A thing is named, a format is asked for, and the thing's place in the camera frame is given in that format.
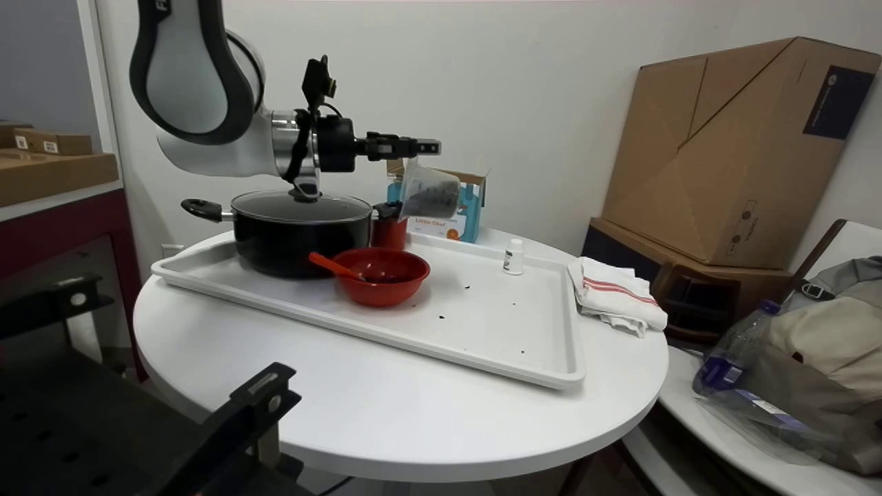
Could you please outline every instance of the red ladle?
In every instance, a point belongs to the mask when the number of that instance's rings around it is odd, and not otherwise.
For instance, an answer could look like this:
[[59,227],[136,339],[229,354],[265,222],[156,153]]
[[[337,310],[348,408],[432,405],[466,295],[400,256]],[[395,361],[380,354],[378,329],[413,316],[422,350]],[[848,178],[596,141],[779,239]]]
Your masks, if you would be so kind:
[[323,256],[316,250],[309,250],[309,262],[323,267],[323,270],[327,270],[327,272],[334,272],[337,277],[358,277],[358,280],[363,280],[363,272],[358,272],[352,267],[345,267],[337,258],[327,258],[327,256]]

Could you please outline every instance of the cup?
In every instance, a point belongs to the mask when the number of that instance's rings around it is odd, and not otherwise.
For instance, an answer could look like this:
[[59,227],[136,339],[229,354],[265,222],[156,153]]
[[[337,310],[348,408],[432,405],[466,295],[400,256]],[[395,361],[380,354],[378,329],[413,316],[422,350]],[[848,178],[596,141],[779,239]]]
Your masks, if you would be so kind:
[[409,218],[374,219],[374,248],[403,250],[409,241]]

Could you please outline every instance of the black pot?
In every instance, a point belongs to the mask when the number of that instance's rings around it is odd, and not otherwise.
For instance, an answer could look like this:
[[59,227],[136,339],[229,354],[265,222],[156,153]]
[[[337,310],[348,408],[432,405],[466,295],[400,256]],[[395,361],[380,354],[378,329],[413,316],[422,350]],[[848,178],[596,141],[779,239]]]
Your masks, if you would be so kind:
[[309,250],[337,256],[371,239],[371,205],[358,197],[305,201],[274,189],[232,197],[232,212],[202,197],[188,197],[183,205],[214,222],[232,218],[239,262],[278,277],[327,277],[327,270],[305,258]]

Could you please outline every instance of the red bowl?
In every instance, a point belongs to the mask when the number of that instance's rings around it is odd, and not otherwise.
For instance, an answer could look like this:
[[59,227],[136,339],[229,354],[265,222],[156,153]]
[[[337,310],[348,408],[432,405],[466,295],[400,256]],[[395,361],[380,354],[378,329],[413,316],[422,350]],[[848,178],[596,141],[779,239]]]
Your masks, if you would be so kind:
[[334,256],[338,265],[363,272],[362,277],[337,277],[342,292],[358,305],[389,307],[406,302],[431,274],[431,265],[409,250],[356,248]]

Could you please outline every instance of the white round table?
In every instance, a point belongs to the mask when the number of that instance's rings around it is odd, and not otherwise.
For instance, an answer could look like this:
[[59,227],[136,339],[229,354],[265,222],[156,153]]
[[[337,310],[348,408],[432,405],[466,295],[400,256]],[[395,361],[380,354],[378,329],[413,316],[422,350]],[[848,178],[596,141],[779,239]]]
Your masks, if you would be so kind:
[[[506,239],[483,233],[483,245]],[[524,250],[571,258],[540,241]],[[278,425],[280,449],[316,470],[389,482],[542,470],[636,426],[664,382],[664,335],[593,318],[577,329],[584,385],[560,394],[192,295],[156,274],[136,305],[143,363],[172,402],[206,412],[271,361],[289,363],[304,400]]]

